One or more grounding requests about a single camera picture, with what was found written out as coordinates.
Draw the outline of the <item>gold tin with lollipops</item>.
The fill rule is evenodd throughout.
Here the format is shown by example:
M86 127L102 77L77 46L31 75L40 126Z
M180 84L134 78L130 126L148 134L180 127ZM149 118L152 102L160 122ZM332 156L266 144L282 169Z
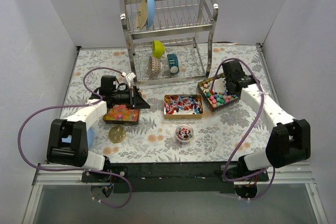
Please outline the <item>gold tin with lollipops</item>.
M164 96L165 119L201 119L203 112L202 98L199 94L168 94Z

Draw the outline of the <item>tin with star candies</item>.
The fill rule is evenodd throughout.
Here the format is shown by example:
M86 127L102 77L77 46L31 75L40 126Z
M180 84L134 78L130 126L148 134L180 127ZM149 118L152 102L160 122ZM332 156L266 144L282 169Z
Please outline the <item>tin with star candies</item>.
M223 74L220 74L216 77L218 78L225 78ZM203 103L205 106L212 112L216 113L220 110L223 110L235 103L238 103L240 100L240 96L235 94L230 94L228 91L224 93L215 93L213 88L213 81L214 78L211 77L209 79L205 79L200 81L197 84L197 92L201 95Z

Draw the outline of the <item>tin with gummy candies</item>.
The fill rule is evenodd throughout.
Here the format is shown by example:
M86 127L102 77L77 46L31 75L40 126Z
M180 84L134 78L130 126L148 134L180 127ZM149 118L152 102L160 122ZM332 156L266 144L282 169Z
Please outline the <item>tin with gummy candies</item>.
M104 116L106 124L136 126L139 124L139 109L128 109L126 105L114 105Z

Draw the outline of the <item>clear glass jar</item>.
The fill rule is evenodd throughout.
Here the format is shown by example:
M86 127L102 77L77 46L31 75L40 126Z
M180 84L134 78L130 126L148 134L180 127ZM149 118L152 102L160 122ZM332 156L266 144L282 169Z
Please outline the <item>clear glass jar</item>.
M175 138L181 144L189 143L193 137L193 128L188 124L181 124L175 130Z

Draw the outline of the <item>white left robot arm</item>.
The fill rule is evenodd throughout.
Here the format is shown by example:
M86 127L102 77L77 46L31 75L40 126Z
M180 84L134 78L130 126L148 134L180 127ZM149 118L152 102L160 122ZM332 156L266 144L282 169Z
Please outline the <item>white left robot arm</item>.
M88 150L88 130L114 105L126 105L129 109L149 109L150 105L139 94L139 88L126 85L117 88L115 76L103 76L100 87L94 91L88 103L65 119L51 123L47 148L47 161L93 169L100 182L111 178L112 170L105 165L106 158Z

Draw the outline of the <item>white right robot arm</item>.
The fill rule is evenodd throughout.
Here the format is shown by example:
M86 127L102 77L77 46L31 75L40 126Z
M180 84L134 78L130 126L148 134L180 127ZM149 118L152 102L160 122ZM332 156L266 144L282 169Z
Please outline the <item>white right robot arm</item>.
M284 111L263 89L253 75L245 74L243 62L233 59L223 63L226 89L239 94L265 124L270 133L263 150L238 159L237 173L242 180L251 180L257 170L281 168L305 161L311 156L311 127L307 120L298 120Z

